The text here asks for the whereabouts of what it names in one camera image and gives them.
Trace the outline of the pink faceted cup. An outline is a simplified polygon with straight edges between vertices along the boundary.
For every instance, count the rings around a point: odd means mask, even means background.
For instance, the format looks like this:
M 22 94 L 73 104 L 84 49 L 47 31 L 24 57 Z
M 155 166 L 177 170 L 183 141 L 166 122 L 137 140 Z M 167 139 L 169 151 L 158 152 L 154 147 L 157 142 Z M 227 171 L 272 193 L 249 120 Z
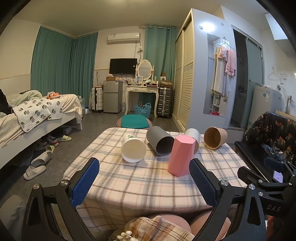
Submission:
M 175 137 L 171 156 L 168 162 L 168 172 L 181 177 L 189 174 L 189 162 L 193 159 L 196 140 L 188 135 Z

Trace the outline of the brown kraft paper cup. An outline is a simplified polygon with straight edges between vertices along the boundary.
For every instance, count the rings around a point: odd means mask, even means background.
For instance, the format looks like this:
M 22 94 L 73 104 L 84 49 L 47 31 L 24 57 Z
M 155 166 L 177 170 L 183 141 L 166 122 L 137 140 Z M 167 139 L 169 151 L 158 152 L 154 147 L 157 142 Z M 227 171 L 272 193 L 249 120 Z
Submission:
M 228 138 L 226 130 L 211 126 L 204 133 L 204 143 L 209 149 L 217 149 L 225 144 Z

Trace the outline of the white plastic cup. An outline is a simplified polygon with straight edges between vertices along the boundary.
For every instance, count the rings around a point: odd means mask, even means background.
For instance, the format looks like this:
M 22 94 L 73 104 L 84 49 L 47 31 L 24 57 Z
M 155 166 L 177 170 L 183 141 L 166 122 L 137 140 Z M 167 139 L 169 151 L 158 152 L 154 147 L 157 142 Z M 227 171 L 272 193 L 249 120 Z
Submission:
M 200 133 L 195 128 L 189 128 L 185 130 L 184 135 L 190 136 L 195 140 L 195 149 L 194 154 L 198 152 L 199 144 L 200 144 Z

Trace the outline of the white leaf-print paper cup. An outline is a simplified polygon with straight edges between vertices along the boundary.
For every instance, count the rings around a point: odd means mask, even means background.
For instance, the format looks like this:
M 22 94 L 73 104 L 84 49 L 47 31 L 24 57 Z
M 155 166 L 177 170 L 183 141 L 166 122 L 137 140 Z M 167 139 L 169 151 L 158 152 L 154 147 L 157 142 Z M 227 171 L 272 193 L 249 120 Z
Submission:
M 132 134 L 124 135 L 121 142 L 121 156 L 129 163 L 141 161 L 147 152 L 145 143 Z

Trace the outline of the smartphone with lit screen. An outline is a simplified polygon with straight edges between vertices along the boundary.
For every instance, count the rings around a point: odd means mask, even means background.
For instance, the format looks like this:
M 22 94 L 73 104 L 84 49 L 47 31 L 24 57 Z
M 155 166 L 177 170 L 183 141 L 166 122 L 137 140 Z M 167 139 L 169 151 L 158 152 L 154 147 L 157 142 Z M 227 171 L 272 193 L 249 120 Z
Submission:
M 278 183 L 283 183 L 283 175 L 280 172 L 273 172 L 273 180 Z

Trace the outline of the floral black garment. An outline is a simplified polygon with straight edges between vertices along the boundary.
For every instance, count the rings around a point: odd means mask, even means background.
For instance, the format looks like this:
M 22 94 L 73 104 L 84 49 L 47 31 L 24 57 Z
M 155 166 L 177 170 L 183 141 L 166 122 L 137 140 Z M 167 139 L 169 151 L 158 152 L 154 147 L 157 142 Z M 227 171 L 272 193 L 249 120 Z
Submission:
M 268 157 L 295 165 L 295 121 L 266 112 L 248 129 L 243 141 Z

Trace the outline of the white washing machine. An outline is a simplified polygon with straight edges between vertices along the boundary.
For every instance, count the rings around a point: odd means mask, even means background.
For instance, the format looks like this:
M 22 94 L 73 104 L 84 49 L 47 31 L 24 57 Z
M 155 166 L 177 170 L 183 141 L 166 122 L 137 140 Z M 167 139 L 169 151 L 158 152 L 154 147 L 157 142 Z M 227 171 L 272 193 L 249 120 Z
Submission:
M 278 90 L 256 86 L 253 91 L 252 105 L 247 129 L 265 112 L 281 110 L 281 93 Z

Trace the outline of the bed with beige bedding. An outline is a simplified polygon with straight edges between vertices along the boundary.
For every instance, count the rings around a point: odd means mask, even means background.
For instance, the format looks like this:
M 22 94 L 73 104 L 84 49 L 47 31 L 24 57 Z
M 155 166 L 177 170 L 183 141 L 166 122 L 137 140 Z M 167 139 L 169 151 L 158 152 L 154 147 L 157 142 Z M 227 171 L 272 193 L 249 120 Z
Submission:
M 1 118 L 1 167 L 17 154 L 56 128 L 75 120 L 82 128 L 82 107 L 74 94 L 64 94 L 56 99 L 32 97 L 37 90 L 28 91 L 10 101 L 12 113 Z

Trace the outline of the beige hanging towel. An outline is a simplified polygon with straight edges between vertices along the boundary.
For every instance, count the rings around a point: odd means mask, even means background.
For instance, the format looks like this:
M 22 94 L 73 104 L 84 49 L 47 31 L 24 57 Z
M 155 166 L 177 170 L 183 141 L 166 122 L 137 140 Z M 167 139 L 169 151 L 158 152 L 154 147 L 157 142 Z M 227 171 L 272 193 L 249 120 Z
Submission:
M 216 47 L 214 53 L 214 72 L 211 90 L 216 94 L 228 97 L 228 79 L 226 77 L 227 49 L 224 46 Z

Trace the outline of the black silver suitcase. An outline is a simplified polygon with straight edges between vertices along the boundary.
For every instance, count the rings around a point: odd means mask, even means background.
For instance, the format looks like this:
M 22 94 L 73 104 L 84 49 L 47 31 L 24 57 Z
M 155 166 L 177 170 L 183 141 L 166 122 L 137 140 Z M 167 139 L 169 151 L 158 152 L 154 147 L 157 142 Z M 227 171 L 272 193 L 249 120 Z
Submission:
M 157 116 L 160 116 L 163 118 L 170 118 L 172 103 L 173 103 L 173 89 L 168 87 L 161 87 L 159 89 Z

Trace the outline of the pink hanging towel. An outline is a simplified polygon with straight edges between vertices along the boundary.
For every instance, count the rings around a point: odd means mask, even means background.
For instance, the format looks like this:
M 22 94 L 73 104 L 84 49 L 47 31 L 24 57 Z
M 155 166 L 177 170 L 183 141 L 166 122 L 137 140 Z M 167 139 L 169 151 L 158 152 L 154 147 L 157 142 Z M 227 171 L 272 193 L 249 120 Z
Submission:
M 226 61 L 225 72 L 229 76 L 234 77 L 236 75 L 236 52 L 221 46 L 218 58 Z

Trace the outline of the small silver fridge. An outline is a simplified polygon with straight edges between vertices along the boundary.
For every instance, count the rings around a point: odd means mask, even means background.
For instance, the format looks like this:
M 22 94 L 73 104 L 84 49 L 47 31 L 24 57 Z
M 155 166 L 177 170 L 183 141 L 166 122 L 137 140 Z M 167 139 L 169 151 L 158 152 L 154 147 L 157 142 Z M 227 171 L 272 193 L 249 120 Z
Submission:
M 123 82 L 104 81 L 103 85 L 103 112 L 119 113 L 122 111 Z

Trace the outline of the louvered wardrobe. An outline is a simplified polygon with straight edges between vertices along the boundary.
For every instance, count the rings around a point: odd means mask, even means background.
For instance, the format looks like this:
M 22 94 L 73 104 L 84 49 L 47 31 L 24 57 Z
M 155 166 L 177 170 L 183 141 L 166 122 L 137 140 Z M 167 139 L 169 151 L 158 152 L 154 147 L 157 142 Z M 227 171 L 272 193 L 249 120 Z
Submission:
M 192 18 L 182 26 L 176 39 L 173 119 L 179 130 L 187 127 L 194 73 L 194 31 Z

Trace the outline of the white dressing table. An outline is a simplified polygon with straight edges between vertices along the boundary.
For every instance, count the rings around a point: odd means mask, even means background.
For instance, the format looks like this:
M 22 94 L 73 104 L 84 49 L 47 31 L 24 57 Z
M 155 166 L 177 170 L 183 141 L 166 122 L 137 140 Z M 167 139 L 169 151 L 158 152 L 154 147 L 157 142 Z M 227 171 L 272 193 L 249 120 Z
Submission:
M 125 90 L 125 115 L 130 112 L 130 93 L 139 93 L 140 99 L 145 94 L 154 94 L 154 118 L 157 118 L 157 107 L 159 102 L 159 87 L 157 86 L 141 86 L 141 85 L 126 85 Z

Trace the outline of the green curtain centre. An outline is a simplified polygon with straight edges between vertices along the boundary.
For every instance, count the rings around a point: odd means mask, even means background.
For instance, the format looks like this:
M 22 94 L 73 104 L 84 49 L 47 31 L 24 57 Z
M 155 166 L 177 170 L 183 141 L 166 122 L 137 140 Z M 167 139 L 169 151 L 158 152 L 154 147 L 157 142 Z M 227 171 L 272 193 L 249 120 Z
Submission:
M 144 59 L 154 66 L 157 80 L 161 74 L 173 81 L 175 77 L 177 27 L 145 26 Z

